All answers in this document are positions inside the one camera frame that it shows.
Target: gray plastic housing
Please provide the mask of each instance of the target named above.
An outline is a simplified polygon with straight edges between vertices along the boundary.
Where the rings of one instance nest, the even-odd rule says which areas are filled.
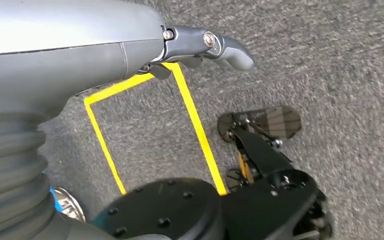
[[[38,125],[160,55],[164,25],[118,0],[0,0],[0,240],[114,239],[56,212]]]

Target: metal screw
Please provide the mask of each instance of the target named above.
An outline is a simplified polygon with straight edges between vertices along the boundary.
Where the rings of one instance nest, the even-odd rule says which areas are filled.
[[[206,31],[204,33],[204,43],[209,48],[214,46],[214,34],[212,32]]]
[[[164,40],[171,40],[175,37],[175,34],[171,30],[167,30],[162,32],[162,37]]]

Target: black metal bracket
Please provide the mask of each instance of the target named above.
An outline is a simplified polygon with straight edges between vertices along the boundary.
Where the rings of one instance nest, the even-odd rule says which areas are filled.
[[[302,191],[305,187],[306,183],[296,181],[293,176],[296,170],[292,161],[280,152],[283,142],[302,128],[300,115],[295,110],[278,106],[225,113],[217,125],[223,140],[235,143],[239,151],[239,168],[226,174],[230,192],[240,194],[244,189],[255,189],[255,184],[267,181],[272,182],[270,185],[274,189]],[[314,202],[293,227],[294,240],[324,240],[333,236],[334,219],[327,197],[318,188],[314,194]]]

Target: silver metal part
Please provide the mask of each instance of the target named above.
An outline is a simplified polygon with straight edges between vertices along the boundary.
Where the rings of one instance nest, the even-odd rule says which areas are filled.
[[[154,8],[125,1],[0,0],[0,54],[157,40],[164,25]]]
[[[237,40],[214,34],[214,46],[201,56],[222,67],[246,71],[255,66],[252,54]]]
[[[161,62],[176,62],[194,57],[208,51],[211,47],[205,45],[203,39],[207,30],[190,26],[167,26],[174,33],[174,38],[166,40],[165,53]]]
[[[214,34],[212,32],[207,31],[204,33],[204,43],[209,48],[214,46]]]
[[[165,30],[162,32],[162,37],[164,40],[172,40],[175,37],[175,34],[171,30]]]
[[[85,223],[86,217],[79,202],[62,187],[58,187],[54,189],[54,191],[56,199],[62,207],[62,213],[72,219],[77,219]]]

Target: screw hole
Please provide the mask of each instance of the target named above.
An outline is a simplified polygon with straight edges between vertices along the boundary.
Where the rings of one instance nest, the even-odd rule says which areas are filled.
[[[168,226],[170,226],[170,220],[167,217],[158,219],[158,227],[167,228]]]
[[[184,198],[184,199],[190,199],[190,198],[192,198],[192,196],[193,196],[193,194],[192,194],[192,192],[190,192],[190,191],[185,191],[185,192],[183,193],[183,198]]]
[[[108,211],[108,215],[114,215],[118,212],[119,212],[119,209],[115,207],[115,208],[112,208]]]
[[[127,232],[127,229],[125,227],[119,227],[114,231],[114,234],[112,234],[114,237],[119,238],[123,234]]]

